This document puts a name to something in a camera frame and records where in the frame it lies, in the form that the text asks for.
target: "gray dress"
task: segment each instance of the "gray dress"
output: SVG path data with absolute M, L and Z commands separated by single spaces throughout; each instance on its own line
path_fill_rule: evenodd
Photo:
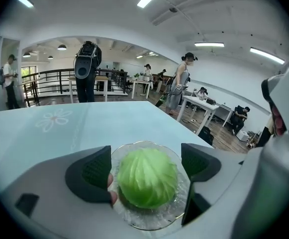
M 188 82 L 188 78 L 189 78 L 189 72 L 188 72 L 188 69 L 185 65 L 185 70 L 180 75 L 180 84 L 185 86 L 186 83 Z M 173 83 L 171 85 L 171 90 L 168 94 L 167 101 L 165 103 L 166 106 L 172 110 L 175 110 L 177 108 L 177 106 L 179 105 L 180 100 L 181 100 L 181 96 L 182 96 L 182 92 L 183 92 L 183 90 L 182 91 L 175 91 L 175 89 L 176 89 L 176 78 L 173 80 Z

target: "light blue tabletop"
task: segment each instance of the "light blue tabletop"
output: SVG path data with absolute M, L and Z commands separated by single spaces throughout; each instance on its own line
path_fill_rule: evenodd
M 0 112 L 0 192 L 30 167 L 76 151 L 152 141 L 211 147 L 150 102 L 99 102 Z

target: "window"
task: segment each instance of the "window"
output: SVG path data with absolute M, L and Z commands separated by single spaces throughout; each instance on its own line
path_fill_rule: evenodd
M 21 67 L 21 76 L 22 76 L 22 81 L 23 82 L 26 82 L 26 81 L 30 81 L 31 78 L 30 76 L 29 77 L 24 77 L 24 76 L 27 76 L 27 75 L 30 75 L 30 74 L 35 74 L 37 71 L 36 69 L 36 66 L 25 66 L 25 67 Z

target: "black cap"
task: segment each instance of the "black cap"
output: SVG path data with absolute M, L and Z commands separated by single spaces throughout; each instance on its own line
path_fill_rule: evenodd
M 13 59 L 13 61 L 15 61 L 15 60 L 16 60 L 16 58 L 15 58 L 14 54 L 10 54 L 10 55 L 9 55 L 9 57 L 8 57 L 8 59 L 10 59 L 10 58 L 12 58 L 12 59 Z

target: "black shirt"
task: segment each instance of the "black shirt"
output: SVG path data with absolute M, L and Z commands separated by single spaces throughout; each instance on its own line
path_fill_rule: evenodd
M 246 116 L 247 117 L 247 113 L 245 113 L 244 111 L 244 108 L 242 108 L 242 107 L 237 107 L 237 109 L 236 109 L 236 112 L 239 114 L 239 115 L 244 115 L 244 116 Z
M 162 80 L 161 80 L 161 77 L 162 77 L 162 79 L 163 79 L 163 72 L 159 73 L 159 81 L 162 81 Z

